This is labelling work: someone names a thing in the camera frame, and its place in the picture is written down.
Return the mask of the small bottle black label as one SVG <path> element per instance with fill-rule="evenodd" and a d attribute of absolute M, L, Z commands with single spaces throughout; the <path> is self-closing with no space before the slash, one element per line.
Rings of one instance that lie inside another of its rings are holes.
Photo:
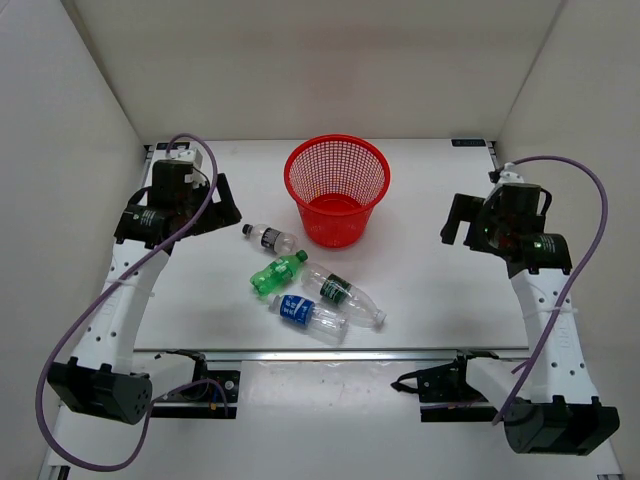
<path fill-rule="evenodd" d="M 266 224 L 244 224 L 242 233 L 256 247 L 276 255 L 288 255 L 296 251 L 298 239 Z"/>

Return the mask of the green plastic bottle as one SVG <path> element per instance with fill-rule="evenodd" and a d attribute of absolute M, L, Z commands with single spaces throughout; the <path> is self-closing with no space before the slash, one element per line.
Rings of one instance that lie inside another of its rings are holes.
<path fill-rule="evenodd" d="M 249 280 L 254 293 L 260 299 L 280 291 L 294 279 L 305 266 L 308 254 L 305 250 L 298 250 L 295 254 L 277 257 L 264 269 L 253 274 Z"/>

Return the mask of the clear bottle green label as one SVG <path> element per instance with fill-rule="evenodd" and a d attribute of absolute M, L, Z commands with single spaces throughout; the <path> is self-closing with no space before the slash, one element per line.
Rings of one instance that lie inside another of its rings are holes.
<path fill-rule="evenodd" d="M 349 281 L 315 263 L 307 264 L 301 283 L 310 293 L 344 312 L 361 326 L 380 330 L 387 314 L 364 291 Z"/>

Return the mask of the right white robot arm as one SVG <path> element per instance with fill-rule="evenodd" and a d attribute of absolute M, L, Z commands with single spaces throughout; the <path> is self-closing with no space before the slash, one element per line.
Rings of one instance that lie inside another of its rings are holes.
<path fill-rule="evenodd" d="M 568 244 L 545 232 L 552 195 L 539 185 L 505 183 L 488 198 L 458 193 L 440 236 L 453 244 L 459 226 L 472 251 L 503 259 L 520 305 L 529 358 L 515 368 L 493 354 L 472 354 L 449 375 L 460 399 L 480 393 L 497 411 L 519 454 L 587 456 L 619 428 L 616 408 L 600 401 L 582 354 L 570 281 Z"/>

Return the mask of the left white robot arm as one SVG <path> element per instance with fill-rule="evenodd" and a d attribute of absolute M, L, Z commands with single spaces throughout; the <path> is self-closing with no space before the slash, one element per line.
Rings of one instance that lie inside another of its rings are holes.
<path fill-rule="evenodd" d="M 136 192 L 116 227 L 105 285 L 115 290 L 89 315 L 67 362 L 55 362 L 47 381 L 73 412 L 135 425 L 151 402 L 175 388 L 188 400 L 206 395 L 210 377 L 202 353 L 170 350 L 135 364 L 139 326 L 161 271 L 165 245 L 180 229 L 197 236 L 241 220 L 225 175 L 217 177 L 219 201 L 208 183 L 198 183 L 192 163 L 159 160 L 149 186 Z"/>

